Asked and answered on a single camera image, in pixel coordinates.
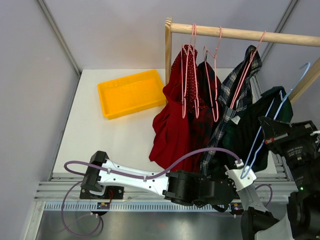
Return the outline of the navy white plaid skirt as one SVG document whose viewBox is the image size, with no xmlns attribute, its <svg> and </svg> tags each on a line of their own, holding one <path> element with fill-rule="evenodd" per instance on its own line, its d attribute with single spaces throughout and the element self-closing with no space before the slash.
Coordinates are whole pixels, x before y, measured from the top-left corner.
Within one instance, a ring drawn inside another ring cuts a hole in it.
<svg viewBox="0 0 320 240">
<path fill-rule="evenodd" d="M 248 106 L 253 103 L 253 94 L 250 80 L 260 71 L 262 60 L 254 45 L 247 47 L 243 61 L 240 62 L 221 83 L 218 102 L 221 104 L 221 112 L 218 124 L 214 130 L 209 148 L 224 148 L 224 137 L 227 127 L 231 125 L 232 119 L 242 114 Z"/>
</svg>

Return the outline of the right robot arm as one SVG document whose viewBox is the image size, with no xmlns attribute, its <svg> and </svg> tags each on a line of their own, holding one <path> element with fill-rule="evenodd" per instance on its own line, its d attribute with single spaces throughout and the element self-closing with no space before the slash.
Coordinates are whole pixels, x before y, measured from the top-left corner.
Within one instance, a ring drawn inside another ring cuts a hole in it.
<svg viewBox="0 0 320 240">
<path fill-rule="evenodd" d="M 278 220 L 261 203 L 255 187 L 240 181 L 227 185 L 241 199 L 244 240 L 318 240 L 320 238 L 320 132 L 311 121 L 287 123 L 259 118 L 267 148 L 285 158 L 297 191 L 288 196 L 286 215 Z"/>
</svg>

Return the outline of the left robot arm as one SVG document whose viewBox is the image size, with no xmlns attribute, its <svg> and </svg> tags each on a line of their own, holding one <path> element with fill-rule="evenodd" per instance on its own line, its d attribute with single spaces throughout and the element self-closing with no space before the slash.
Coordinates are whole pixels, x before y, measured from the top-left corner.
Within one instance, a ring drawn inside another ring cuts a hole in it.
<svg viewBox="0 0 320 240">
<path fill-rule="evenodd" d="M 213 180 L 203 174 L 184 170 L 152 172 L 130 168 L 97 151 L 90 159 L 83 177 L 82 190 L 98 199 L 107 196 L 109 187 L 136 188 L 174 204 L 202 208 L 212 206 L 225 212 L 237 196 L 229 178 Z"/>
</svg>

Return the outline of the red black plaid skirt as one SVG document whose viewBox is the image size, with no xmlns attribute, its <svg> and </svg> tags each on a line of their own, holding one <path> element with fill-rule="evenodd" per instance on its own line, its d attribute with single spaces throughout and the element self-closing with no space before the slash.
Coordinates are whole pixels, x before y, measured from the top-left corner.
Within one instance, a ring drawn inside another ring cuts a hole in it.
<svg viewBox="0 0 320 240">
<path fill-rule="evenodd" d="M 209 63 L 201 62 L 197 73 L 199 94 L 199 117 L 190 118 L 190 150 L 195 151 L 208 146 L 213 132 L 218 126 L 214 118 L 221 112 L 219 95 L 221 81 Z"/>
</svg>

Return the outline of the aluminium mounting rail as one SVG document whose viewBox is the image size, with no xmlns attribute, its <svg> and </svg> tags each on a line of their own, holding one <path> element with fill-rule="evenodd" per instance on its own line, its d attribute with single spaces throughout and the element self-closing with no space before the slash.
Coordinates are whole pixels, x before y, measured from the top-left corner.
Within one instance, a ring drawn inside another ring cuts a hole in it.
<svg viewBox="0 0 320 240">
<path fill-rule="evenodd" d="M 136 187 L 109 187 L 102 195 L 86 195 L 81 190 L 80 177 L 68 174 L 59 180 L 54 177 L 51 181 L 39 183 L 34 201 L 44 202 L 44 208 L 49 211 L 92 211 L 92 212 L 214 212 L 215 209 L 206 204 L 184 206 L 165 199 L 163 189 L 152 192 L 153 187 L 146 190 Z M 291 192 L 297 191 L 293 181 L 287 181 L 283 174 L 277 177 L 263 178 L 259 174 L 254 182 L 257 194 L 264 204 L 271 208 L 272 203 L 285 204 Z"/>
</svg>

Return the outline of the plain red skirt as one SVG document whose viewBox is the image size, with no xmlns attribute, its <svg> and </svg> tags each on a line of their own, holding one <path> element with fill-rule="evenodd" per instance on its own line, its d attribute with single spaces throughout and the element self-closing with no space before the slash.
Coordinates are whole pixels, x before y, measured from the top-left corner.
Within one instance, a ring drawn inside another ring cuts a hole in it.
<svg viewBox="0 0 320 240">
<path fill-rule="evenodd" d="M 171 77 L 168 85 L 163 88 L 163 93 L 167 104 L 152 123 L 155 137 L 149 159 L 167 169 L 192 149 L 189 121 L 187 117 L 183 117 L 182 77 Z"/>
</svg>

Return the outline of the yellow plastic tray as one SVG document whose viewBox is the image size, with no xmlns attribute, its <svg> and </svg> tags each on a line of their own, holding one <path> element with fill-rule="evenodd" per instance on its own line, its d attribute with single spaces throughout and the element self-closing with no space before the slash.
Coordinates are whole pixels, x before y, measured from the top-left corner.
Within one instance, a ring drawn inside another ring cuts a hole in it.
<svg viewBox="0 0 320 240">
<path fill-rule="evenodd" d="M 166 103 L 164 84 L 152 69 L 97 85 L 102 115 L 111 120 Z"/>
</svg>

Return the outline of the red polka dot skirt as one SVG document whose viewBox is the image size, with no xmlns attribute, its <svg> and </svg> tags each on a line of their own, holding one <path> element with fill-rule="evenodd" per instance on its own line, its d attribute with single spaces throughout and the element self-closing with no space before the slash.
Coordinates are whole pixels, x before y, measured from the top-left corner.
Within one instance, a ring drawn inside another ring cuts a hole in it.
<svg viewBox="0 0 320 240">
<path fill-rule="evenodd" d="M 193 46 L 182 45 L 171 65 L 168 96 L 181 105 L 184 114 L 196 113 L 207 106 L 206 94 L 200 87 L 203 78 L 196 64 L 197 54 Z"/>
</svg>

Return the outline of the green plaid skirt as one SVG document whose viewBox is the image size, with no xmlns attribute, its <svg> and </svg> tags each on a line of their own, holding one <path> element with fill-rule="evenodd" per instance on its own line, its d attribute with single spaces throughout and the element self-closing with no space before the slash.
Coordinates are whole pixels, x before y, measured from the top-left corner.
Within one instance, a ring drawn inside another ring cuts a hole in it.
<svg viewBox="0 0 320 240">
<path fill-rule="evenodd" d="M 293 117 L 293 109 L 290 100 L 285 98 L 286 94 L 283 86 L 270 88 L 226 126 L 222 147 L 235 153 L 244 162 L 253 163 L 254 172 L 267 168 L 269 155 L 259 117 L 266 116 L 289 123 Z"/>
</svg>

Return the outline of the wooden clothes rack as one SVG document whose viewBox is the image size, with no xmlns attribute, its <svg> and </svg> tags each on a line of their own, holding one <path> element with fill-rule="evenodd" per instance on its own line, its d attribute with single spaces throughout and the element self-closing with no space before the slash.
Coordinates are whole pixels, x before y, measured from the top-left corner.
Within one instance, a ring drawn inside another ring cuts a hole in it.
<svg viewBox="0 0 320 240">
<path fill-rule="evenodd" d="M 191 35 L 191 24 L 174 23 L 170 17 L 156 17 L 150 25 L 164 36 L 164 65 L 165 76 L 168 78 L 172 57 L 172 36 L 177 35 L 177 42 Z M 261 46 L 261 59 L 263 67 L 258 75 L 259 85 L 266 90 L 275 85 L 282 85 L 285 88 L 292 86 L 298 79 L 298 68 L 311 62 L 314 65 L 320 63 L 320 32 L 319 25 L 304 30 L 299 27 L 299 33 L 309 33 L 308 36 L 298 36 L 297 34 L 268 33 Z M 232 68 L 240 61 L 241 53 L 246 46 L 257 44 L 248 37 L 252 34 L 250 30 L 223 28 L 222 43 L 219 48 L 218 66 L 219 68 Z"/>
</svg>

